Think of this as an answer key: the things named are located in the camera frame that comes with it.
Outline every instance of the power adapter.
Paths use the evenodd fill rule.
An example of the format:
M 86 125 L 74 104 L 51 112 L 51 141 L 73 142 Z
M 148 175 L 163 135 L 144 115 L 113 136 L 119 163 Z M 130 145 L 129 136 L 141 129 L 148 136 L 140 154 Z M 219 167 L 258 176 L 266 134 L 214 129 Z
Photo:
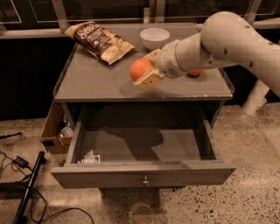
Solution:
M 26 160 L 24 160 L 23 158 L 19 157 L 19 156 L 16 156 L 12 162 L 15 164 L 15 165 L 18 165 L 19 167 L 21 168 L 25 168 L 25 167 L 28 167 L 28 162 Z

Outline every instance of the white robot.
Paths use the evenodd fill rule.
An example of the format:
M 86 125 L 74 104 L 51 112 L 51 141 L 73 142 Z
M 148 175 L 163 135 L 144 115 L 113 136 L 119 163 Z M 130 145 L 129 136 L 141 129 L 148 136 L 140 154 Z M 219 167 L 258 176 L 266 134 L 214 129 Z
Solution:
M 141 89 L 156 86 L 166 76 L 177 78 L 193 69 L 241 65 L 280 96 L 280 45 L 259 35 L 242 17 L 213 14 L 201 32 L 175 40 L 145 57 L 152 68 L 135 81 Z

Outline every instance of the white bowl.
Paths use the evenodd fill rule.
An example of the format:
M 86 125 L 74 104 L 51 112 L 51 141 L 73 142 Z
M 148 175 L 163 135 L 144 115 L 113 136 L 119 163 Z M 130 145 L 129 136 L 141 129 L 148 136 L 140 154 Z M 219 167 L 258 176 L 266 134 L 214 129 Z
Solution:
M 170 33 L 161 28 L 148 28 L 140 33 L 141 41 L 149 51 L 161 49 L 167 44 L 169 37 Z

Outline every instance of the speckled floor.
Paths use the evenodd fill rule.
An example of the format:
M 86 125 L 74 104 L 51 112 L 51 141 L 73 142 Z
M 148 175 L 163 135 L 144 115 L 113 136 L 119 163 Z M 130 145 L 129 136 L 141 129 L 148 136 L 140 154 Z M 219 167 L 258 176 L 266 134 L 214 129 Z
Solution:
M 239 106 L 226 106 L 213 127 L 213 136 L 225 162 L 237 166 L 224 185 L 179 189 L 63 189 L 50 169 L 58 159 L 46 153 L 36 189 L 45 197 L 45 218 L 62 209 L 78 207 L 94 223 L 280 223 L 280 103 L 264 105 L 251 117 Z M 0 140 L 0 150 L 34 163 L 44 147 L 39 141 L 45 119 L 0 122 L 0 136 L 21 131 L 22 136 Z M 10 167 L 0 181 L 19 180 Z M 0 223 L 12 223 L 18 195 L 0 192 Z M 43 201 L 34 194 L 33 219 Z M 31 203 L 26 208 L 28 223 Z M 45 223 L 91 223 L 79 210 L 63 213 Z

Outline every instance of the drawer handle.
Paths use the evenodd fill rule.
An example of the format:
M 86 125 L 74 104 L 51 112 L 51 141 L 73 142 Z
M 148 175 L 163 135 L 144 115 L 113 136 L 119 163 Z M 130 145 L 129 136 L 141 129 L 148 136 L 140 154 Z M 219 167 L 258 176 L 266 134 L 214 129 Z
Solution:
M 144 186 L 149 186 L 149 185 L 150 185 L 150 182 L 149 182 L 149 180 L 148 180 L 148 177 L 147 177 L 147 176 L 144 176 L 143 178 L 144 178 L 144 181 L 142 182 L 142 184 L 143 184 Z

